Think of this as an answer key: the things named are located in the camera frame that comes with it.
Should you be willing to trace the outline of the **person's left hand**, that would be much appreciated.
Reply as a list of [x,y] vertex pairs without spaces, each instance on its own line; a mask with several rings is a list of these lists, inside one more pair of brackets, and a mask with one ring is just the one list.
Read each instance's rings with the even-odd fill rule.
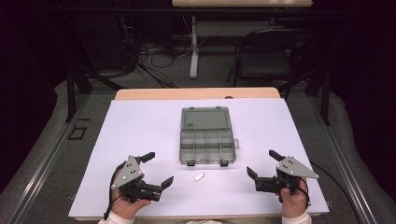
[[125,199],[119,189],[112,190],[112,205],[111,211],[117,216],[131,220],[134,219],[136,213],[143,207],[150,205],[149,200],[138,200],[134,203],[129,202]]

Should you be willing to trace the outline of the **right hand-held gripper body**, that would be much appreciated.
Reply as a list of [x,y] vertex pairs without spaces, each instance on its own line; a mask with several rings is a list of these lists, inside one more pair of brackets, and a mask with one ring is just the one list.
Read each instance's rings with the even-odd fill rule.
[[283,199],[280,191],[283,188],[289,188],[291,192],[299,190],[306,196],[307,202],[310,203],[308,190],[302,190],[300,181],[304,177],[318,179],[319,175],[293,157],[274,156],[274,159],[278,161],[276,175],[273,177],[258,177],[258,175],[255,175],[255,189],[277,194],[281,203]]

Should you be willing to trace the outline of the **person's left sleeve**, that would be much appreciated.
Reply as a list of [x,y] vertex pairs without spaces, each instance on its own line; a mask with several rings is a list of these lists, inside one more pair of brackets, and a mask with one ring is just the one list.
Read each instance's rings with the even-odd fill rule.
[[125,219],[113,212],[110,212],[108,217],[102,218],[98,224],[134,224],[134,219]]

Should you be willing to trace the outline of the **person's sleeve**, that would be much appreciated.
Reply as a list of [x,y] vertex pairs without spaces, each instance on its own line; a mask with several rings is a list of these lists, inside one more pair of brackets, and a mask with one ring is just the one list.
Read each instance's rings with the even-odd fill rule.
[[102,218],[98,224],[134,224],[134,219],[125,219],[113,212],[110,212],[108,217]]
[[282,224],[312,224],[312,218],[304,212],[298,217],[282,217]]

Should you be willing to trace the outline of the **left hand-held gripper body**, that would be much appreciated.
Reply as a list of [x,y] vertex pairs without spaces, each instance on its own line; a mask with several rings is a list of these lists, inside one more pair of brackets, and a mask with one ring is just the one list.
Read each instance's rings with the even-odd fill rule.
[[141,157],[130,155],[127,161],[119,165],[115,171],[118,176],[113,176],[110,188],[119,189],[121,195],[132,203],[142,199],[158,202],[163,189],[143,180]]

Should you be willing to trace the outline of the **white table mat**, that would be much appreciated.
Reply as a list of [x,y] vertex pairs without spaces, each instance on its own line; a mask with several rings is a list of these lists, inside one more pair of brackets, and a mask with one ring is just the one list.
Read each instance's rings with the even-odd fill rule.
[[115,100],[69,215],[101,217],[116,167],[130,155],[153,152],[141,167],[146,181],[174,181],[139,218],[277,216],[277,197],[258,192],[247,174],[275,175],[280,166],[272,150],[287,161],[309,163],[282,99]]

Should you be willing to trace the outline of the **black metal stand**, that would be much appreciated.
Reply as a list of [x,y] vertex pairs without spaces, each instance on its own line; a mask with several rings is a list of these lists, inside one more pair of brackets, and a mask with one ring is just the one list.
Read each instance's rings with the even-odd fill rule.
[[122,86],[100,75],[94,69],[82,63],[81,60],[74,54],[73,50],[71,50],[71,48],[68,46],[67,40],[63,42],[63,45],[64,55],[69,67],[69,73],[66,79],[68,107],[66,121],[70,122],[77,114],[75,89],[78,88],[83,94],[91,94],[93,91],[93,86],[89,81],[89,77],[98,80],[115,91],[121,90]]
[[317,96],[321,91],[320,100],[320,117],[324,123],[329,126],[329,101],[330,101],[330,84],[331,84],[332,63],[330,61],[322,62],[305,74],[294,78],[277,88],[278,92],[287,91],[292,86],[309,78],[308,84],[304,90],[306,96]]

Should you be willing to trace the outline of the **person's right hand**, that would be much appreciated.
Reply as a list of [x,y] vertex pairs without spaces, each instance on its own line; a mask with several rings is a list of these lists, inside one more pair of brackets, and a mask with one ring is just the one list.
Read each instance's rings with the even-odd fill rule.
[[299,188],[291,192],[289,188],[283,188],[280,191],[282,197],[282,214],[286,218],[297,218],[301,216],[306,210],[306,178],[300,179]]

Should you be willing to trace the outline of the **black folding chair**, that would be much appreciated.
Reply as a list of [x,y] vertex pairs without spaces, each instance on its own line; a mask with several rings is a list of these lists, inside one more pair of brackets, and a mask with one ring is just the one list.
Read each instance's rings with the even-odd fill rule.
[[245,35],[235,48],[227,80],[291,81],[314,43],[312,34],[301,28],[260,29]]

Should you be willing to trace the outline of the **person's right sleeve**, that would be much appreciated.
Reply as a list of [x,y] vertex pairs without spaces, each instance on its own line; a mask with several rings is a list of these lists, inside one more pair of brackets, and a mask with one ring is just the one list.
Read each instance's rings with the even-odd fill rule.
[[312,224],[312,218],[304,212],[298,217],[282,217],[282,224]]

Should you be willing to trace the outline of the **white-legged table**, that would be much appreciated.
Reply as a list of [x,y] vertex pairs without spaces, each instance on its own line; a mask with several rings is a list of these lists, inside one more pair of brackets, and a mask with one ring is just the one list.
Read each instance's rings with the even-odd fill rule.
[[[172,6],[182,9],[308,9],[312,0],[172,0]],[[209,21],[191,17],[191,70],[190,78],[198,76],[199,49],[197,36],[242,36],[254,28],[269,25],[263,19],[226,13],[213,14]]]

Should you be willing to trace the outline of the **grey plastic compartment box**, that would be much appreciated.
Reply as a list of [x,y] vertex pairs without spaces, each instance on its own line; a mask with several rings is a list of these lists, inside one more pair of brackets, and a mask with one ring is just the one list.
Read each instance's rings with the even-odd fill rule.
[[184,107],[181,114],[179,161],[187,166],[236,160],[233,128],[227,106]]

